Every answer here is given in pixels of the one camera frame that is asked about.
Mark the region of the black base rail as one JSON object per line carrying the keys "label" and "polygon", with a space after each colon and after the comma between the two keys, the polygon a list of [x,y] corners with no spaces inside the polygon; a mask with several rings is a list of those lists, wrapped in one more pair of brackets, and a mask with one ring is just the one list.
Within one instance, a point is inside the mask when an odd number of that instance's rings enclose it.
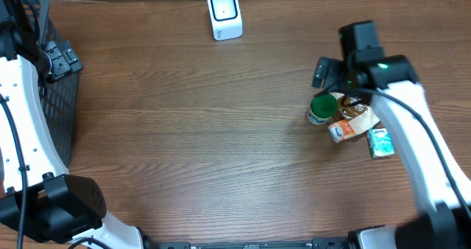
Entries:
{"label": "black base rail", "polygon": [[153,242],[151,249],[356,249],[358,246],[347,237],[313,238],[312,240],[279,242]]}

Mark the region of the green round lid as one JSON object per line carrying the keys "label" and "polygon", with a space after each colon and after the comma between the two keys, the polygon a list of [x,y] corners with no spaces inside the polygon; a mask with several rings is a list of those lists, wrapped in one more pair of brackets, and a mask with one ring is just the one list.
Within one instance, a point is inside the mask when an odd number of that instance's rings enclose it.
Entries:
{"label": "green round lid", "polygon": [[311,100],[306,116],[311,124],[324,125],[336,114],[337,110],[337,99],[332,94],[324,94]]}

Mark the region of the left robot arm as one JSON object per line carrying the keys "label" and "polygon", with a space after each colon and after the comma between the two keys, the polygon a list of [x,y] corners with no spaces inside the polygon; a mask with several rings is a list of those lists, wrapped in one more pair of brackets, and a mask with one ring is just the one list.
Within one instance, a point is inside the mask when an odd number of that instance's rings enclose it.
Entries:
{"label": "left robot arm", "polygon": [[68,171],[81,70],[49,0],[1,0],[1,223],[18,242],[152,248],[107,210],[93,179]]}

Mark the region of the white barcode scanner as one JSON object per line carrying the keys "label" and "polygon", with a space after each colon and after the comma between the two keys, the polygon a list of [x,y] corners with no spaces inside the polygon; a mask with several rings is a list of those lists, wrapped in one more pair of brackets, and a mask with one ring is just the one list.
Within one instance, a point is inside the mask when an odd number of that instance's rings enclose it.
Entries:
{"label": "white barcode scanner", "polygon": [[239,0],[207,0],[213,37],[216,41],[239,38],[243,21]]}

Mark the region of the grey plastic mesh basket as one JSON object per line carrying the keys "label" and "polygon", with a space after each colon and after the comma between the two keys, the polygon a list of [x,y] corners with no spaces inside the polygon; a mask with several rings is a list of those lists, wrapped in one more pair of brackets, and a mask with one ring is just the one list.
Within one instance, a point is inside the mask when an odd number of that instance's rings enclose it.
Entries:
{"label": "grey plastic mesh basket", "polygon": [[1,0],[1,56],[24,57],[38,69],[40,103],[54,147],[63,163],[71,162],[79,72],[47,83],[50,59],[43,51],[49,42],[66,41],[49,18],[49,0]]}

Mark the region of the small orange box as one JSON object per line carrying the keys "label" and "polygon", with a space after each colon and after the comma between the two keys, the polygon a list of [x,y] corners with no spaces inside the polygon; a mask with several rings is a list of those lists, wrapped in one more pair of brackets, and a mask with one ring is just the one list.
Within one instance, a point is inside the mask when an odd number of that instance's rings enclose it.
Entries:
{"label": "small orange box", "polygon": [[330,124],[328,126],[328,131],[336,143],[357,136],[357,133],[354,131],[353,127],[345,119]]}

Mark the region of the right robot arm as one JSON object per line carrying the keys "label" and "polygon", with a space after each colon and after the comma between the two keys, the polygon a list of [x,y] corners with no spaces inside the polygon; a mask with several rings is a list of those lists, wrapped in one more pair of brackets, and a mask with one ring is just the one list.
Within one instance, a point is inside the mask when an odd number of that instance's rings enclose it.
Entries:
{"label": "right robot arm", "polygon": [[418,217],[397,227],[349,232],[349,248],[469,248],[470,179],[451,154],[408,58],[387,56],[373,21],[339,29],[343,58],[319,59],[312,86],[369,105],[389,132]]}

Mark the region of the small teal white pack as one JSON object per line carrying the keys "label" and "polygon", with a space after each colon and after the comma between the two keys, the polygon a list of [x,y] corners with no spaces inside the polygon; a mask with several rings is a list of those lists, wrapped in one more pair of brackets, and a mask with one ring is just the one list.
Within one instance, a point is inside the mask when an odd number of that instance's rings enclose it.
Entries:
{"label": "small teal white pack", "polygon": [[388,157],[394,154],[392,138],[386,128],[368,130],[367,141],[373,158]]}

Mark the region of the brown clear snack bag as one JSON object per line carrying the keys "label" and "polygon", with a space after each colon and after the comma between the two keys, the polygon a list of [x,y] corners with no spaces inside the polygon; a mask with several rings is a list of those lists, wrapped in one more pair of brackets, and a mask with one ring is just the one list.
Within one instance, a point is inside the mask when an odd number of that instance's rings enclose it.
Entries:
{"label": "brown clear snack bag", "polygon": [[351,107],[346,107],[341,104],[341,101],[344,98],[343,94],[333,92],[332,95],[338,102],[338,110],[333,116],[334,123],[343,119],[347,120],[357,133],[357,136],[373,128],[380,122],[379,118],[375,115],[370,106],[357,104]]}

